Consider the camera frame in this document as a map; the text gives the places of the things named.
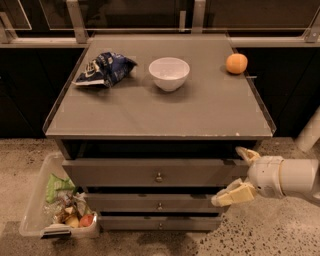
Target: speckled floor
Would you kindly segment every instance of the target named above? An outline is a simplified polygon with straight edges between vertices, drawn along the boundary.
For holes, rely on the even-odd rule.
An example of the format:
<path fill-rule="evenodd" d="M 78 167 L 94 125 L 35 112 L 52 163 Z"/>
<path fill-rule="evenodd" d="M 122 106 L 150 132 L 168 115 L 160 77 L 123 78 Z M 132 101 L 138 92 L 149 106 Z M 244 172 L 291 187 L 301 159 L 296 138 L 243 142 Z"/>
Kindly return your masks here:
<path fill-rule="evenodd" d="M 40 240 L 22 237 L 20 221 L 51 140 L 0 140 L 0 255 L 320 255 L 320 207 L 299 198 L 232 205 L 220 227 L 209 233 L 110 232 L 96 239 Z M 261 155 L 318 158 L 320 142 L 308 153 L 291 138 L 257 146 Z"/>

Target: glass panel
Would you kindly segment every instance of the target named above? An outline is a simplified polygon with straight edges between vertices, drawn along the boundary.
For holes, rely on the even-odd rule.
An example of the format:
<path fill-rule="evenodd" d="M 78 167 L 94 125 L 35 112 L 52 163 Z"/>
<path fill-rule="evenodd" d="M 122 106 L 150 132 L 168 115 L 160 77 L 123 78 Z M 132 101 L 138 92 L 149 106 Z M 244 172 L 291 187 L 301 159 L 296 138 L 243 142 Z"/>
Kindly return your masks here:
<path fill-rule="evenodd" d="M 228 31 L 303 31 L 319 0 L 207 0 L 204 27 Z"/>
<path fill-rule="evenodd" d="M 186 14 L 191 27 L 193 0 L 79 0 L 88 30 L 179 28 Z M 66 0 L 40 0 L 50 29 L 72 29 Z"/>
<path fill-rule="evenodd" d="M 31 29 L 28 18 L 19 0 L 0 1 L 0 12 L 2 22 L 4 23 L 7 30 Z"/>

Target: drawer knob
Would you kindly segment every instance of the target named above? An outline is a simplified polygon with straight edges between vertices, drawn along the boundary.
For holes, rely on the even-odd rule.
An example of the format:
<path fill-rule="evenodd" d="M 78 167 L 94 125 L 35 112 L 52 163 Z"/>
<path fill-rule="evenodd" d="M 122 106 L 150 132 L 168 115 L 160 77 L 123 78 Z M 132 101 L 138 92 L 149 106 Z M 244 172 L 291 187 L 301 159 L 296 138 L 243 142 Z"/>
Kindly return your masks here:
<path fill-rule="evenodd" d="M 157 207 L 158 211 L 162 211 L 162 203 L 158 203 L 158 207 Z"/>
<path fill-rule="evenodd" d="M 161 183 L 163 181 L 163 178 L 161 176 L 161 173 L 158 172 L 157 177 L 156 177 L 156 182 Z"/>

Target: gray tabletop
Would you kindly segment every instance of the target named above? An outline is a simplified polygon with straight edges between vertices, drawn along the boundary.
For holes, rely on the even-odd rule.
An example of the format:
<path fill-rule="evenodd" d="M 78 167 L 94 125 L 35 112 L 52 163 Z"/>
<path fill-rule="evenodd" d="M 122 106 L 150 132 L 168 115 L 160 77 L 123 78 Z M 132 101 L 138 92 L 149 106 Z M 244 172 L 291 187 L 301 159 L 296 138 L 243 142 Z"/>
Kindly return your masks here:
<path fill-rule="evenodd" d="M 102 52 L 138 63 L 112 88 L 71 84 L 46 131 L 61 139 L 243 140 L 272 136 L 254 94 L 242 75 L 225 70 L 233 53 L 224 35 L 96 36 L 75 78 Z M 149 64 L 178 57 L 191 73 L 174 92 L 153 83 Z"/>

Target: dark blue snack bag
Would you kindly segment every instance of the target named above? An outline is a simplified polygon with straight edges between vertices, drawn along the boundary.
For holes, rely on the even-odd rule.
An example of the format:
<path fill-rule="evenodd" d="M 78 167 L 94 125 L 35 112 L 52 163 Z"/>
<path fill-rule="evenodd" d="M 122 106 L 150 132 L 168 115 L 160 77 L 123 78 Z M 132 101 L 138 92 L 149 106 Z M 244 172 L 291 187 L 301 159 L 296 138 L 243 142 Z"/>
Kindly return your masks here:
<path fill-rule="evenodd" d="M 101 53 L 96 59 L 90 61 L 85 72 L 77 78 L 76 85 L 104 84 L 112 87 L 120 82 L 137 63 L 121 54 Z"/>

